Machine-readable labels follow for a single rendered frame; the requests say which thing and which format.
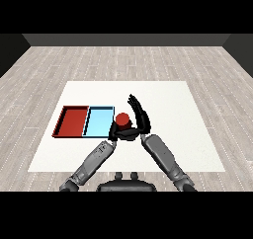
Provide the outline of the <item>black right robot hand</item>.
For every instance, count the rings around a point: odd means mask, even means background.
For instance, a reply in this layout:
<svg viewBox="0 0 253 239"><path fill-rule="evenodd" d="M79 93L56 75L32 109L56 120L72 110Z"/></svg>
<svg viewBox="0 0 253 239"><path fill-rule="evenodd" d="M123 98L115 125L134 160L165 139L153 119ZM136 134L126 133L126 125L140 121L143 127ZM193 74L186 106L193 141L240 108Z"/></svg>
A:
<svg viewBox="0 0 253 239"><path fill-rule="evenodd" d="M127 102L134 111L136 125L140 133L148 134L151 131L151 124L147 112L142 108L140 102L134 95L129 95Z"/></svg>

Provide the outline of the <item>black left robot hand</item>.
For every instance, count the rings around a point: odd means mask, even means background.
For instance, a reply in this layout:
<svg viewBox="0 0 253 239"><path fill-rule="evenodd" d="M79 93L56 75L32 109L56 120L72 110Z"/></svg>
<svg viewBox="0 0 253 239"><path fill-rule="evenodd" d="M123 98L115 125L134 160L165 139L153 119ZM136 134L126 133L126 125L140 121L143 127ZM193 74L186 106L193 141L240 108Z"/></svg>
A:
<svg viewBox="0 0 253 239"><path fill-rule="evenodd" d="M139 136L139 130L137 128L131 127L129 129L120 130L118 125L113 122L110 130L108 139L111 141L126 140L134 141Z"/></svg>

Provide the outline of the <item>small red can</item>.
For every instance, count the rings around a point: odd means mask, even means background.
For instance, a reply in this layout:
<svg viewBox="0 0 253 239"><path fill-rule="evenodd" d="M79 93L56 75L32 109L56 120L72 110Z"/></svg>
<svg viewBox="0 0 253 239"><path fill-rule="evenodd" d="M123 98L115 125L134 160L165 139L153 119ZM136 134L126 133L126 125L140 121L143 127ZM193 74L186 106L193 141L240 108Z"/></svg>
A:
<svg viewBox="0 0 253 239"><path fill-rule="evenodd" d="M131 127L131 121L129 119L128 114L120 113L116 116L116 124L119 130L126 130Z"/></svg>

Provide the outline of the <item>light blue shallow open box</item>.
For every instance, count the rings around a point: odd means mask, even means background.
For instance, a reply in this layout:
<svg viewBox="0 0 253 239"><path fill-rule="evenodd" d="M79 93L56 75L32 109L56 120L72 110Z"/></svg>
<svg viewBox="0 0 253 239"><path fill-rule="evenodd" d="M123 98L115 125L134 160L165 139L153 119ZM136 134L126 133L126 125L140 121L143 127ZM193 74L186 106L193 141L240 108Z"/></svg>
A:
<svg viewBox="0 0 253 239"><path fill-rule="evenodd" d="M91 106L83 127L84 138L107 138L114 120L113 106Z"/></svg>

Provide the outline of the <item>red shallow open box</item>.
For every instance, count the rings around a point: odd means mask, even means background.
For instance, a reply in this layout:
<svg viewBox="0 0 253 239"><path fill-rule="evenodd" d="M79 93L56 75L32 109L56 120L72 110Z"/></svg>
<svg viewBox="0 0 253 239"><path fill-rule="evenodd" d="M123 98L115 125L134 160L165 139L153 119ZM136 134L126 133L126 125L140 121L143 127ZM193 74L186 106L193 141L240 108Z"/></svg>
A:
<svg viewBox="0 0 253 239"><path fill-rule="evenodd" d="M64 106L55 125L54 138L81 138L88 106Z"/></svg>

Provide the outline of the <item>dark grey robot body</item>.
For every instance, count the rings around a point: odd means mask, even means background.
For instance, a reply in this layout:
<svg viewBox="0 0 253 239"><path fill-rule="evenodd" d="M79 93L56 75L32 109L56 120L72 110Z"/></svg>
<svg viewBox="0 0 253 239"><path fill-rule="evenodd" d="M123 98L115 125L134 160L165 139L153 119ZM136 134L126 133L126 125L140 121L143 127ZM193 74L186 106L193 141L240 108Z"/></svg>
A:
<svg viewBox="0 0 253 239"><path fill-rule="evenodd" d="M130 179L124 180L123 173L117 172L112 181L100 184L97 192L156 192L153 184L141 181L136 172L130 173Z"/></svg>

